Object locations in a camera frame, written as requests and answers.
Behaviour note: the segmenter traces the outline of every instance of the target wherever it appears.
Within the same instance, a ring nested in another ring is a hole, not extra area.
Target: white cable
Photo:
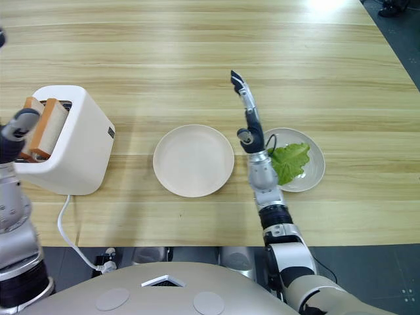
[[[66,241],[66,243],[69,246],[71,246],[75,250],[75,252],[77,254],[79,254],[79,256],[85,261],[85,263],[89,267],[91,267],[92,269],[95,269],[97,271],[102,271],[102,269],[104,267],[103,266],[95,266],[93,263],[91,263],[89,261],[89,259],[86,256],[84,256],[84,254],[81,252],[80,248],[78,248],[78,246],[74,245],[74,243],[72,241],[70,241],[70,239],[67,237],[67,235],[66,235],[66,233],[65,233],[65,231],[63,229],[62,219],[63,219],[64,213],[66,212],[66,209],[67,209],[67,206],[68,206],[68,204],[70,202],[71,197],[72,197],[71,195],[68,195],[67,196],[66,202],[64,203],[63,208],[61,209],[60,214],[58,215],[58,220],[57,220],[58,231],[60,232],[60,234],[63,237],[64,241]]]

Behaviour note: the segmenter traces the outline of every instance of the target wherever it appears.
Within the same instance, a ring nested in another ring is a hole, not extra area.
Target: black cable
[[[270,138],[268,138],[268,141],[267,141],[267,143],[265,144],[265,147],[267,148],[267,147],[268,147],[268,145],[270,144],[271,139],[273,139],[273,137],[274,137],[274,146],[272,147],[273,151],[271,151],[271,154],[268,154],[269,156],[272,156],[272,155],[273,155],[274,150],[275,150],[275,149],[276,149],[276,147],[277,147],[277,136],[273,133],[273,134],[270,136]]]
[[[338,284],[338,280],[337,280],[337,276],[335,275],[335,273],[334,273],[334,271],[332,271],[331,269],[329,269],[326,265],[324,265],[322,262],[320,262],[317,258],[315,258],[314,257],[314,259],[315,259],[315,261],[318,263],[318,264],[320,264],[321,266],[323,266],[326,270],[328,270],[332,275],[333,275],[333,277],[334,277],[334,282],[336,283],[336,284]]]

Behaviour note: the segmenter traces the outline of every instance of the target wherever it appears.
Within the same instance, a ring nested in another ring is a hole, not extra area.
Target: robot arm
[[[265,243],[268,284],[302,315],[386,315],[368,306],[331,280],[319,276],[314,258],[293,224],[278,176],[264,145],[257,105],[245,80],[231,71],[234,90],[245,105],[246,129],[238,131],[248,153],[249,184],[254,190]]]

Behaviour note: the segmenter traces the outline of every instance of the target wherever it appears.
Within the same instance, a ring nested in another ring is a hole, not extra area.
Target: robotic hand
[[[268,284],[302,315],[390,314],[360,302],[331,280],[317,275],[314,259],[289,214],[278,177],[264,146],[257,105],[247,83],[231,71],[234,90],[245,105],[246,129],[238,138],[248,153],[249,184],[255,193],[264,229]]]
[[[13,168],[38,119],[38,112],[26,108],[0,128],[0,315],[19,312],[54,289],[30,222],[31,203]]]

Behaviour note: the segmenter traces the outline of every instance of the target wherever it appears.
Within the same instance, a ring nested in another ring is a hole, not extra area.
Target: plate rim
[[[156,159],[157,159],[156,158],[156,151],[161,146],[161,143],[165,140],[166,137],[168,137],[171,133],[174,133],[176,130],[182,129],[182,128],[185,128],[185,127],[191,127],[191,126],[204,127],[205,129],[210,129],[210,130],[218,133],[229,144],[229,148],[230,148],[229,154],[232,154],[232,165],[230,167],[229,172],[226,172],[226,174],[228,174],[227,177],[226,177],[226,180],[224,180],[223,183],[221,184],[221,186],[218,187],[216,190],[212,190],[210,193],[200,194],[200,195],[197,195],[197,196],[185,196],[184,194],[179,194],[177,192],[172,191],[171,189],[166,187],[166,185],[164,185],[164,183],[162,183],[162,181],[160,180],[160,178],[156,174],[156,163],[157,163],[157,161],[156,161]],[[202,124],[199,124],[199,123],[191,123],[191,124],[175,127],[174,129],[168,131],[163,137],[160,138],[159,142],[156,144],[155,150],[153,151],[153,162],[152,162],[152,164],[153,164],[153,170],[154,170],[155,176],[156,176],[157,180],[159,181],[159,183],[164,187],[164,189],[170,191],[171,193],[173,193],[177,196],[181,196],[181,197],[185,197],[185,198],[200,198],[200,197],[204,197],[204,196],[214,194],[217,190],[221,189],[228,182],[229,178],[232,176],[232,173],[233,173],[234,167],[235,167],[235,152],[234,152],[234,149],[233,149],[230,141],[219,130],[217,130],[213,127],[207,126],[207,125],[202,125]]]
[[[313,143],[315,143],[316,147],[321,152],[322,162],[323,162],[322,163],[323,164],[322,175],[321,175],[321,177],[312,186],[310,186],[308,188],[305,188],[305,189],[299,189],[299,190],[291,190],[290,188],[284,188],[283,186],[280,186],[280,185],[278,185],[278,186],[284,192],[306,192],[306,191],[308,191],[310,189],[313,189],[313,187],[317,186],[321,182],[321,180],[323,179],[323,177],[324,177],[324,175],[326,173],[326,159],[325,159],[324,153],[322,152],[320,146],[314,141],[314,139],[312,139],[310,136],[308,136],[307,134],[303,133],[302,131],[299,131],[299,130],[296,130],[296,129],[293,129],[293,128],[287,128],[287,127],[271,128],[270,130],[267,130],[267,131],[264,132],[264,137],[266,136],[266,133],[273,132],[274,130],[278,130],[278,129],[290,130],[290,131],[296,132],[296,133],[301,134],[301,135],[305,136],[306,138],[310,139]]]

